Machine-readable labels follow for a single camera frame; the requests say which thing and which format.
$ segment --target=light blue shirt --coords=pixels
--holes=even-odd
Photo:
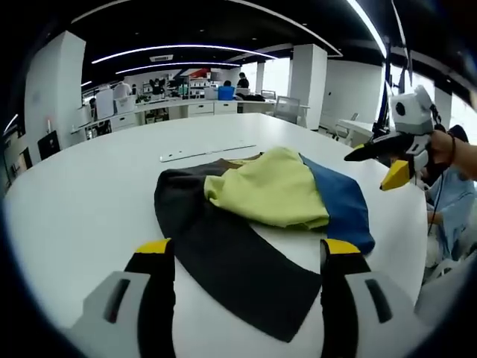
[[[441,246],[443,258],[451,258],[454,244],[467,225],[476,197],[476,190],[472,180],[460,179],[459,171],[451,166],[427,191],[428,197],[434,203],[437,201],[442,180],[442,191],[436,213],[442,214],[443,221],[442,224],[438,225],[437,239]],[[433,211],[434,207],[428,204],[428,210]]]

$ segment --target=hand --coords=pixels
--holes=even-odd
[[[452,155],[452,138],[449,134],[434,131],[431,135],[431,148],[434,163],[450,164]]]

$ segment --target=ceiling light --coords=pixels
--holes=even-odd
[[[119,71],[116,74],[119,75],[125,72],[136,71],[138,69],[150,69],[153,67],[163,67],[163,66],[184,66],[184,65],[210,65],[210,66],[234,66],[239,67],[240,65],[235,65],[234,63],[221,63],[221,62],[176,62],[176,63],[161,63],[159,65],[150,65],[150,66],[143,66],[143,67],[136,67],[135,69],[125,69],[123,71]]]
[[[110,56],[99,58],[97,60],[92,61],[91,63],[94,65],[96,63],[100,63],[100,62],[103,62],[103,61],[106,61],[106,60],[110,60],[111,58],[114,58],[114,57],[124,56],[125,54],[134,54],[136,52],[150,51],[150,50],[163,50],[165,48],[213,48],[215,50],[246,52],[248,54],[256,54],[256,55],[259,55],[259,56],[271,58],[273,60],[276,60],[278,58],[278,57],[275,57],[275,56],[271,56],[269,54],[261,54],[260,52],[249,51],[249,50],[244,50],[242,48],[235,48],[235,47],[215,46],[215,45],[164,45],[164,46],[136,48],[135,50],[119,52],[118,54],[111,54]]]
[[[347,0],[348,3],[351,5],[353,10],[358,14],[358,16],[361,18],[362,22],[366,25],[367,29],[373,36],[374,40],[378,44],[379,50],[381,50],[382,56],[386,58],[388,56],[388,52],[386,51],[385,44],[382,42],[381,37],[378,34],[378,31],[374,27],[373,23],[371,22],[370,18],[367,16],[367,14],[364,12],[363,8],[361,7],[356,0]]]
[[[12,125],[13,121],[16,119],[16,117],[18,117],[18,114],[16,114],[12,120],[10,121],[10,123],[8,123],[7,127],[5,128],[5,130],[3,131],[3,134],[7,133],[8,131],[8,128],[10,128],[10,126]]]

